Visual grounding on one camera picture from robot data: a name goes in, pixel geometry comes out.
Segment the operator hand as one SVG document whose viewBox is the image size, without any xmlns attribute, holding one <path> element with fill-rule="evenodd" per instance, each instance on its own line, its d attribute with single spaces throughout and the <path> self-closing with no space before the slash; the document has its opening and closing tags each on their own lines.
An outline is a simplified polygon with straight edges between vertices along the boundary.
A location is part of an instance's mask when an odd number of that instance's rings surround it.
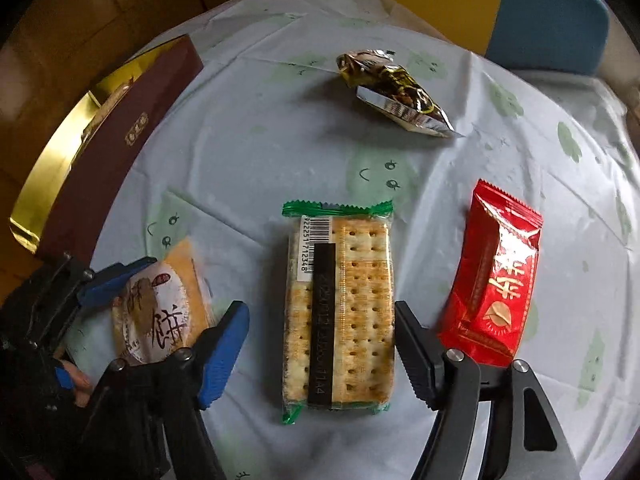
<svg viewBox="0 0 640 480">
<path fill-rule="evenodd" d="M 75 364 L 62 361 L 64 370 L 70 374 L 74 385 L 75 404 L 80 408 L 84 408 L 90 399 L 93 392 L 93 385 L 90 378 L 82 372 Z"/>
</svg>

